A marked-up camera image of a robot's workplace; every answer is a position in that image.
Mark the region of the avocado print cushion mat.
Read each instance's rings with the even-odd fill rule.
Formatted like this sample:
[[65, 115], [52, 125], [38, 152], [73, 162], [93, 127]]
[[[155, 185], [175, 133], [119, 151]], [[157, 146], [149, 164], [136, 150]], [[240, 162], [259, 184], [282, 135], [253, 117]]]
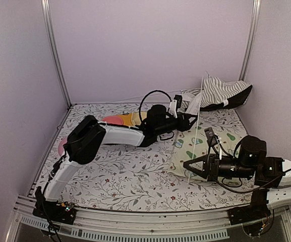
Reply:
[[[200, 156], [206, 155], [208, 152], [207, 138], [204, 132], [205, 127], [198, 126], [197, 138], [199, 141], [197, 143], [203, 142], [203, 151]], [[236, 144], [247, 135], [244, 130], [236, 128], [225, 128], [225, 127], [213, 127], [213, 131], [217, 134], [221, 140], [223, 148], [229, 153], [233, 154]], [[191, 152], [193, 151], [193, 138], [195, 136], [195, 127], [191, 128], [189, 131], [178, 132], [177, 138], [174, 142], [174, 148], [172, 150], [172, 156], [170, 164], [168, 166], [168, 173], [180, 177], [190, 177], [191, 179], [200, 180], [198, 176], [186, 170], [183, 167], [185, 161], [190, 160]]]

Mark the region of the striped fabric pet tent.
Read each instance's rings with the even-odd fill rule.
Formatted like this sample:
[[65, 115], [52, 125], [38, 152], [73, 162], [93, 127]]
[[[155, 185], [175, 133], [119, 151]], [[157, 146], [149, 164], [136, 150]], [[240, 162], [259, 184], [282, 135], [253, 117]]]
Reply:
[[225, 82], [208, 76], [198, 88], [181, 91], [181, 110], [196, 114], [197, 111], [232, 109], [245, 104], [253, 85], [242, 80]]

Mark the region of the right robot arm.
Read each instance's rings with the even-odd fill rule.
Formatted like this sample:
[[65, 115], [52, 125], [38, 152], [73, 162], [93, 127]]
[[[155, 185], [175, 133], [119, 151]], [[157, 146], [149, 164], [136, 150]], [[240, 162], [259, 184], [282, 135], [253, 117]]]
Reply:
[[214, 181], [231, 191], [218, 178], [254, 179], [255, 189], [251, 194], [251, 203], [245, 208], [245, 216], [255, 220], [264, 212], [264, 205], [279, 201], [279, 187], [291, 186], [291, 161], [266, 155], [266, 142], [253, 136], [245, 136], [236, 145], [236, 154], [210, 154], [191, 159], [183, 167], [207, 181]]

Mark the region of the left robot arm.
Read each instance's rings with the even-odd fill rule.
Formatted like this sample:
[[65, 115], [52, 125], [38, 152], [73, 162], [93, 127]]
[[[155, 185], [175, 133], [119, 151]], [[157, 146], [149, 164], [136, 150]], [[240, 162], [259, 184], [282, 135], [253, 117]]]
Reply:
[[112, 124], [98, 120], [93, 115], [86, 116], [68, 135], [64, 151], [53, 165], [44, 187], [35, 192], [39, 210], [48, 219], [59, 214], [56, 205], [72, 176], [84, 165], [92, 162], [101, 145], [130, 145], [148, 147], [157, 142], [161, 135], [173, 131], [188, 131], [197, 121], [197, 116], [179, 112], [179, 105], [171, 101], [169, 107], [156, 104], [148, 111], [139, 110], [135, 124]]

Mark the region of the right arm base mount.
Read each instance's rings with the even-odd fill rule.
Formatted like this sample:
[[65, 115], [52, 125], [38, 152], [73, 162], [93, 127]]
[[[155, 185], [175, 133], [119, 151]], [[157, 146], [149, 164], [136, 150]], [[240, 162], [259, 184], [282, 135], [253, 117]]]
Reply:
[[241, 224], [244, 233], [250, 237], [260, 237], [270, 224], [271, 211], [267, 207], [269, 189], [254, 191], [247, 206], [228, 209], [231, 225]]

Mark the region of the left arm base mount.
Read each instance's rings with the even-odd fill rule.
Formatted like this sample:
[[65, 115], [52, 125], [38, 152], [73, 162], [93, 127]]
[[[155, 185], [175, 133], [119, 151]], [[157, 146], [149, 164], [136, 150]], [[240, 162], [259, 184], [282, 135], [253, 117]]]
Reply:
[[34, 216], [64, 224], [74, 224], [77, 210], [73, 204], [47, 201], [41, 186], [36, 189], [35, 198], [36, 203], [32, 212]]

